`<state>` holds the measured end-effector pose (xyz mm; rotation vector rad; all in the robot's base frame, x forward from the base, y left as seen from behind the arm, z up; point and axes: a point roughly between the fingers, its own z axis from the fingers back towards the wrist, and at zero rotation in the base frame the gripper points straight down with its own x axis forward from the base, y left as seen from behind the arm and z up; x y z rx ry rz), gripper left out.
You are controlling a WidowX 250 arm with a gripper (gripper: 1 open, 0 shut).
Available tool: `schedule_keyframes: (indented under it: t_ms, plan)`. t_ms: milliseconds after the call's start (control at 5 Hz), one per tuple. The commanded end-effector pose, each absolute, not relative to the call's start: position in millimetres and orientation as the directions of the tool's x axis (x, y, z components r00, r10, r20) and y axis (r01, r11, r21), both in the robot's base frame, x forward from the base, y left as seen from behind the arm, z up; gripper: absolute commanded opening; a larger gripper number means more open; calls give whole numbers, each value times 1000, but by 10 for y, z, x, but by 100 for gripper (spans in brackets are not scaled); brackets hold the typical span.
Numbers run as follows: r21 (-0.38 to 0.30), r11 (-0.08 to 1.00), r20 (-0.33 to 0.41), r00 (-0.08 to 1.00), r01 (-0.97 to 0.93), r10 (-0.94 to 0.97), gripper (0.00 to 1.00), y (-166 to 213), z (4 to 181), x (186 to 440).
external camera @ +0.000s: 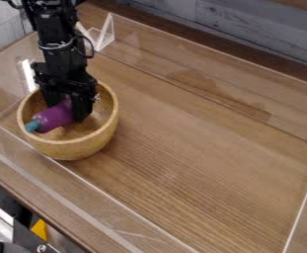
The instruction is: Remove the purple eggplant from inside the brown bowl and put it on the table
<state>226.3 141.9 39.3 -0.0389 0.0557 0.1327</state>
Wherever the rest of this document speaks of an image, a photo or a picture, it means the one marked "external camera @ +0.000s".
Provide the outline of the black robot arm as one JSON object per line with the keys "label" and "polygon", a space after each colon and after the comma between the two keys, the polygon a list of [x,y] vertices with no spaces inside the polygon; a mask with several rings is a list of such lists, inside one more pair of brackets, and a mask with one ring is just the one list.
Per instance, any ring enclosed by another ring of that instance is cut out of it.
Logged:
{"label": "black robot arm", "polygon": [[39,36],[39,49],[44,61],[33,62],[35,81],[40,86],[47,105],[55,106],[69,98],[72,116],[83,121],[92,113],[97,80],[87,72],[84,43],[91,39],[76,28],[76,8],[71,0],[1,0],[13,9],[25,12],[33,31]]}

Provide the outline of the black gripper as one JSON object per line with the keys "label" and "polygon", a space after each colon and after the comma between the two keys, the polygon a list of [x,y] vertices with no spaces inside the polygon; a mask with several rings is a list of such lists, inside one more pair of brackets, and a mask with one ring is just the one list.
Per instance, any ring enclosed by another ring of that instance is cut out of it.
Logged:
{"label": "black gripper", "polygon": [[69,96],[73,119],[81,122],[92,112],[96,79],[87,72],[87,54],[83,42],[39,43],[43,62],[33,62],[35,81],[43,90],[49,107]]}

